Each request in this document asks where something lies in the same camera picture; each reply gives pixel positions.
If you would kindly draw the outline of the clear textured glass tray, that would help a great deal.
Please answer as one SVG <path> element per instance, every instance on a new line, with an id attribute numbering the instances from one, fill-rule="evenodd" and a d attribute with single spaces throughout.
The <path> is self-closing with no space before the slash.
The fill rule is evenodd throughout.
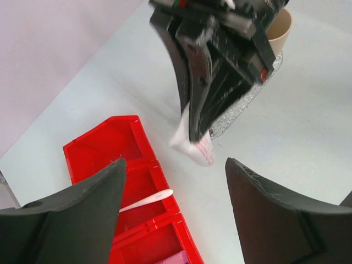
<path id="1" fill-rule="evenodd" d="M 238 116 L 248 108 L 250 102 L 259 94 L 263 87 L 269 82 L 269 80 L 279 70 L 283 62 L 283 51 L 280 51 L 276 56 L 276 60 L 273 63 L 273 72 L 270 74 L 268 80 L 262 85 L 255 85 L 251 90 L 243 96 L 239 101 L 232 104 L 216 121 L 213 122 L 209 129 L 210 137 L 212 140 L 223 135 L 228 128 L 234 123 Z"/>

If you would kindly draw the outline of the white toothbrush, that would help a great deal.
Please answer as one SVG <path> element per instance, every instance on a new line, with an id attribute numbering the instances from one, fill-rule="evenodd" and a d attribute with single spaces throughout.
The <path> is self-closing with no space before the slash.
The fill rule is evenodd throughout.
<path id="1" fill-rule="evenodd" d="M 126 206 L 126 207 L 123 207 L 119 210 L 119 213 L 121 212 L 124 212 L 124 211 L 128 211 L 128 210 L 132 210 L 134 208 L 138 208 L 138 207 L 141 207 L 141 206 L 145 206 L 145 205 L 148 205 L 148 204 L 152 204 L 154 202 L 157 202 L 157 201 L 161 201 L 161 200 L 164 200 L 170 196 L 173 195 L 173 190 L 172 189 L 164 189 L 162 191 L 159 191 L 159 192 L 156 192 L 142 200 L 139 200 L 135 203 L 132 203 L 131 205 L 129 206 Z"/>

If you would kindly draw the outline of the white toothpaste tube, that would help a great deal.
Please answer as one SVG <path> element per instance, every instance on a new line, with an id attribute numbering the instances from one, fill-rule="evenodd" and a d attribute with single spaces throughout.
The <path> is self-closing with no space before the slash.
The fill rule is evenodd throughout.
<path id="1" fill-rule="evenodd" d="M 179 126 L 170 139 L 169 146 L 187 156 L 198 165 L 209 167 L 215 161 L 210 132 L 206 131 L 205 135 L 199 141 L 191 142 L 189 137 L 189 114 L 188 103 L 181 115 Z"/>

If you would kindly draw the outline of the beige plastic cup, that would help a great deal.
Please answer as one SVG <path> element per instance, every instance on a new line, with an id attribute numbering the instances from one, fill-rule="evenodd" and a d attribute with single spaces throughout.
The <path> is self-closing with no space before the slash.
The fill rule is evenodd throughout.
<path id="1" fill-rule="evenodd" d="M 282 51 L 293 25 L 292 14 L 283 8 L 267 31 L 269 43 L 275 56 Z"/>

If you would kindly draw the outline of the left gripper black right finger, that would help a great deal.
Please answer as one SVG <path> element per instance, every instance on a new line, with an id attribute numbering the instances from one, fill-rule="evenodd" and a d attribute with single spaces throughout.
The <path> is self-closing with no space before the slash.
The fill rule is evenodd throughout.
<path id="1" fill-rule="evenodd" d="M 351 263 L 351 195 L 315 200 L 234 158 L 225 173 L 245 263 Z"/>

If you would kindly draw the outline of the red plastic organizer bin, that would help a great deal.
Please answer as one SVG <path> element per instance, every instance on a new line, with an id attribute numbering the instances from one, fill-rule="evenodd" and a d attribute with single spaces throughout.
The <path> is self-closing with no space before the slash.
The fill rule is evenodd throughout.
<path id="1" fill-rule="evenodd" d="M 125 159 L 122 207 L 169 187 L 136 115 L 110 117 L 66 144 L 63 151 L 73 184 Z M 181 210 L 170 196 L 119 215 L 109 262 L 157 263 L 181 251 L 190 263 L 202 263 Z"/>

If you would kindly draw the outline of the pink toothpaste tube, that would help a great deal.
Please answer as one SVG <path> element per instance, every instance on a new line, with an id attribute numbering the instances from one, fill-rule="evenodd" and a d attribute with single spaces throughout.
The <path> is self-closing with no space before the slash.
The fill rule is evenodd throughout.
<path id="1" fill-rule="evenodd" d="M 190 264 L 187 253 L 183 250 L 155 264 Z"/>

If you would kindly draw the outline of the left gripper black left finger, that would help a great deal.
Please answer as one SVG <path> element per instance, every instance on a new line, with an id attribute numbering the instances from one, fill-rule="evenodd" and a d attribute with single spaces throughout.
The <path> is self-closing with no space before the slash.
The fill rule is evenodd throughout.
<path id="1" fill-rule="evenodd" d="M 53 195 L 1 210 L 1 263 L 108 263 L 126 168 L 118 159 Z"/>

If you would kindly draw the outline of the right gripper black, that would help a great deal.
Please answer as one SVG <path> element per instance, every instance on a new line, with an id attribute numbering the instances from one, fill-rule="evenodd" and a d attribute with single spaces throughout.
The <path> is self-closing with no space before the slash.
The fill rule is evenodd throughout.
<path id="1" fill-rule="evenodd" d="M 189 139 L 199 142 L 212 123 L 254 83 L 264 83 L 276 59 L 267 31 L 288 1 L 150 1 L 155 8 L 197 22 L 213 18 L 223 30 L 178 31 L 175 21 L 150 23 L 171 58 L 180 112 L 189 102 Z"/>

